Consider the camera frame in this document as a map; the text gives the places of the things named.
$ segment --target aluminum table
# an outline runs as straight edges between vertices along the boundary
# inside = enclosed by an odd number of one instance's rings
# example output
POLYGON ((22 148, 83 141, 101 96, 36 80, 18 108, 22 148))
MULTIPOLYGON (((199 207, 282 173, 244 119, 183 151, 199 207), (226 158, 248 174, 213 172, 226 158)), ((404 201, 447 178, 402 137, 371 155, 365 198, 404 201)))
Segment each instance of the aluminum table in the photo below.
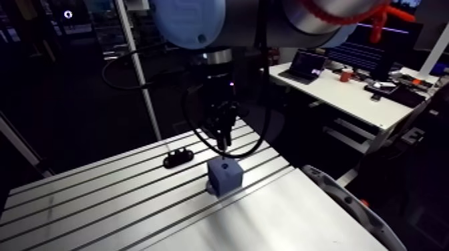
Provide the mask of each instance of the aluminum table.
MULTIPOLYGON (((234 154, 259 138, 241 119, 232 137, 234 154)), ((266 142, 220 199, 205 190, 215 156, 187 132, 12 189, 0 250, 386 250, 266 142), (184 146, 194 159, 164 168, 184 146)))

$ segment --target red cup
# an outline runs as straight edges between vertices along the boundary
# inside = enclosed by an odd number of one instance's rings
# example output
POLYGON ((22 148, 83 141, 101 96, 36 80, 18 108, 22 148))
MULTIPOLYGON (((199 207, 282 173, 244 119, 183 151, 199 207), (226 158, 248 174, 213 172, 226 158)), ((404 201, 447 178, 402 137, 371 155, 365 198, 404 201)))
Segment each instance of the red cup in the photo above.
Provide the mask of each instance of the red cup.
POLYGON ((341 75, 340 75, 340 81, 342 82, 348 82, 349 79, 352 76, 352 70, 351 69, 342 69, 341 70, 341 75))

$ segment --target white desk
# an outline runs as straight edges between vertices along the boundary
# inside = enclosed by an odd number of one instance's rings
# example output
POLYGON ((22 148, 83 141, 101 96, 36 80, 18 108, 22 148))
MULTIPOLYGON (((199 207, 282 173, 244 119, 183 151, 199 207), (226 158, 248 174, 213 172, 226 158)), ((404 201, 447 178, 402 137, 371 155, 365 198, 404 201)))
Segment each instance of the white desk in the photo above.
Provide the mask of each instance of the white desk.
POLYGON ((356 130, 356 132, 368 139, 366 144, 362 145, 351 142, 351 139, 345 138, 338 132, 329 131, 329 134, 363 153, 374 152, 382 147, 400 121, 414 112, 414 110, 421 109, 420 106, 412 109, 387 98, 372 101, 370 97, 373 94, 363 89, 366 83, 352 79, 347 83, 342 83, 339 80, 339 75, 332 73, 328 69, 324 70, 309 85, 279 76, 281 72, 289 67, 290 63, 270 67, 271 80, 278 84, 291 86, 380 129, 379 134, 373 136, 354 125, 343 122, 343 126, 356 130))
MULTIPOLYGON (((235 154, 259 136, 239 120, 232 137, 235 154)), ((0 250, 386 250, 266 142, 221 199, 205 192, 215 156, 188 132, 15 188, 0 250), (196 154, 167 170, 167 146, 196 154)))

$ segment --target black clamp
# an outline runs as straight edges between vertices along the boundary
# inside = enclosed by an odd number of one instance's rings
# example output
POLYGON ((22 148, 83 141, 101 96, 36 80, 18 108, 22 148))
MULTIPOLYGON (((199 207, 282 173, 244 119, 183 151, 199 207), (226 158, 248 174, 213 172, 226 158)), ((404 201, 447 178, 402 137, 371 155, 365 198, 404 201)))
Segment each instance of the black clamp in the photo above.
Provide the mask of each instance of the black clamp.
POLYGON ((175 168, 193 160, 193 155, 193 152, 186 148, 176 149, 168 153, 167 158, 164 159, 163 166, 167 169, 175 168))

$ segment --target laptop screen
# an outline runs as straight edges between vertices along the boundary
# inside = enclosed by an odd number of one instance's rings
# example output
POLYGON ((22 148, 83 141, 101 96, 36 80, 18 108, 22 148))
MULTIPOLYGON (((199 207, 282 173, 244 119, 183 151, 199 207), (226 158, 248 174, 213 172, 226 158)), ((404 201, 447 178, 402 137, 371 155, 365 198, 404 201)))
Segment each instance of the laptop screen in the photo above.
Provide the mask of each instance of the laptop screen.
POLYGON ((299 75, 318 77, 323 71, 325 61, 324 56, 298 50, 291 62, 290 71, 299 75))

